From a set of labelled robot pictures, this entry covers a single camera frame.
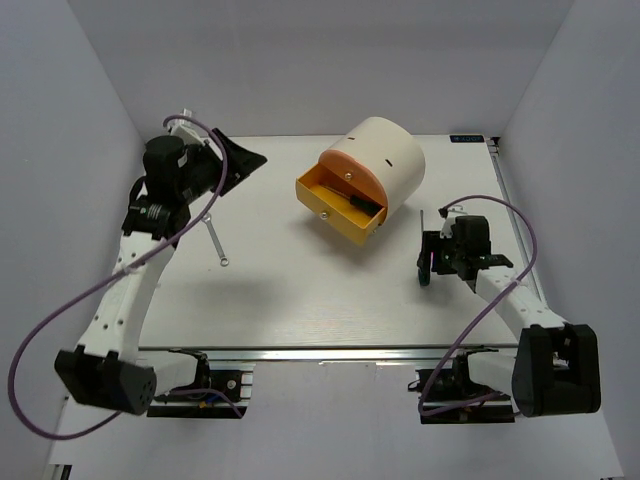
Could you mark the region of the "large green screwdriver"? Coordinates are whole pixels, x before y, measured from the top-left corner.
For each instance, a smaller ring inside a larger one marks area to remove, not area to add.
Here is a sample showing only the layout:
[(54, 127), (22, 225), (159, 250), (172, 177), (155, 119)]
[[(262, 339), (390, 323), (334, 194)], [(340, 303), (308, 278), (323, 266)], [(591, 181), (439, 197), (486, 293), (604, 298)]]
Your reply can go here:
[(428, 248), (428, 232), (425, 229), (424, 211), (420, 210), (420, 253), (417, 259), (417, 276), (421, 287), (426, 287), (430, 283), (431, 251)]
[(369, 216), (375, 216), (382, 209), (382, 207), (378, 203), (364, 199), (362, 197), (359, 197), (358, 195), (349, 195), (326, 184), (322, 184), (322, 187), (336, 195), (339, 195), (340, 197), (347, 199), (351, 206), (366, 213)]

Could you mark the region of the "yellow drawer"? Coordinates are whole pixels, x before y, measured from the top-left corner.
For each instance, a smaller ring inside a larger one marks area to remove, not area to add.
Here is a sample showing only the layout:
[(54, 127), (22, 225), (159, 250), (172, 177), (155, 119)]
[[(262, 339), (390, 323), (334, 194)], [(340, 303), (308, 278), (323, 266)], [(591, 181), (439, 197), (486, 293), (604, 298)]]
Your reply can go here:
[(296, 180), (296, 197), (305, 207), (352, 243), (364, 245), (386, 220), (388, 208), (380, 205), (382, 209), (375, 216), (369, 216), (351, 206), (347, 199), (324, 189), (322, 184), (372, 200), (319, 163)]

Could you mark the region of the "orange top drawer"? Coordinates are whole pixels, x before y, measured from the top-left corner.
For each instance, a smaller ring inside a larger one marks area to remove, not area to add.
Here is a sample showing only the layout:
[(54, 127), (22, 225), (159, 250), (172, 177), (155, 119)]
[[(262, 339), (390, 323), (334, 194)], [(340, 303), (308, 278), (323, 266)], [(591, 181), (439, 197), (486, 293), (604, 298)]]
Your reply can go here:
[(378, 178), (356, 158), (340, 150), (328, 149), (321, 153), (319, 164), (338, 175), (353, 188), (384, 208), (388, 199)]

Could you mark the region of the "cream round drawer cabinet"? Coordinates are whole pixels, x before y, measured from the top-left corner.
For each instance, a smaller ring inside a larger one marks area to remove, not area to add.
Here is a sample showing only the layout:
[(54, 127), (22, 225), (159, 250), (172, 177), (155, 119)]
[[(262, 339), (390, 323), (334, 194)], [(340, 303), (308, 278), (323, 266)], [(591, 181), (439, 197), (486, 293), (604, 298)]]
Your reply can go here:
[(426, 160), (417, 140), (382, 117), (363, 120), (328, 149), (351, 155), (371, 170), (385, 189), (388, 216), (417, 190), (425, 175)]

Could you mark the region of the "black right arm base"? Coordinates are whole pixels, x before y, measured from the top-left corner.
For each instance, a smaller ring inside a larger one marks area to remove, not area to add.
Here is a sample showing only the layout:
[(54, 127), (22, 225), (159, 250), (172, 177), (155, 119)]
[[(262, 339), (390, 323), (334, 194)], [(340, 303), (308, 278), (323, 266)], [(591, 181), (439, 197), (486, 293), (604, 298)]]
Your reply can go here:
[[(429, 391), (424, 403), (425, 410), (434, 410), (451, 403), (471, 400), (486, 395), (490, 389), (483, 386), (471, 387), (465, 391), (454, 379), (453, 370), (443, 369)], [(513, 408), (511, 399), (506, 395), (499, 398), (477, 402), (457, 410), (449, 410), (429, 417), (421, 417), (423, 425), (480, 425), (514, 423), (519, 413)]]

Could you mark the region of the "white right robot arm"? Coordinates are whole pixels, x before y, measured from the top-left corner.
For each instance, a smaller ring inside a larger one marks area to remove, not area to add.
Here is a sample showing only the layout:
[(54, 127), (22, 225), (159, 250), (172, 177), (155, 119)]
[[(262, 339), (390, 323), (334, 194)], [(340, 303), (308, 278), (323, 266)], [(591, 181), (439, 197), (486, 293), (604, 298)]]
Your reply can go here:
[(432, 275), (458, 277), (518, 342), (513, 355), (490, 347), (459, 350), (449, 371), (425, 383), (426, 400), (452, 400), (467, 407), (508, 397), (526, 417), (600, 409), (595, 331), (569, 323), (518, 280), (513, 263), (492, 251), (485, 217), (454, 214), (442, 229), (423, 232), (417, 267), (423, 286)]

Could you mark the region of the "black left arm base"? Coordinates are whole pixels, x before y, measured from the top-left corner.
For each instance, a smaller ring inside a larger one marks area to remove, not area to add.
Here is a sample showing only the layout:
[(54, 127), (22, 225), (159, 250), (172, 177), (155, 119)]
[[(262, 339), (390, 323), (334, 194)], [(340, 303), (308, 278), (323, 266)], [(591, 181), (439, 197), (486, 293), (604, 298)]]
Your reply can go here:
[(149, 418), (240, 419), (253, 385), (254, 366), (210, 360), (203, 351), (147, 352), (141, 359), (156, 374)]

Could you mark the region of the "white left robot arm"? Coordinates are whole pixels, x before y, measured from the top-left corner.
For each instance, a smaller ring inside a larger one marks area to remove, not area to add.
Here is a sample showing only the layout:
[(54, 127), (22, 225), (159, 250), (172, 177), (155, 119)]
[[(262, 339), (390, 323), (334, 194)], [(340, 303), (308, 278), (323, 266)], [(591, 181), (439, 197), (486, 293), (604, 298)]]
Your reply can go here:
[(57, 354), (54, 368), (82, 405), (144, 414), (153, 400), (199, 399), (211, 387), (207, 356), (172, 349), (141, 355), (139, 340), (177, 234), (191, 220), (190, 206), (204, 194), (224, 195), (266, 164), (265, 156), (236, 144), (220, 130), (206, 141), (183, 127), (149, 140), (144, 174), (129, 194), (122, 224), (116, 280), (74, 350)]

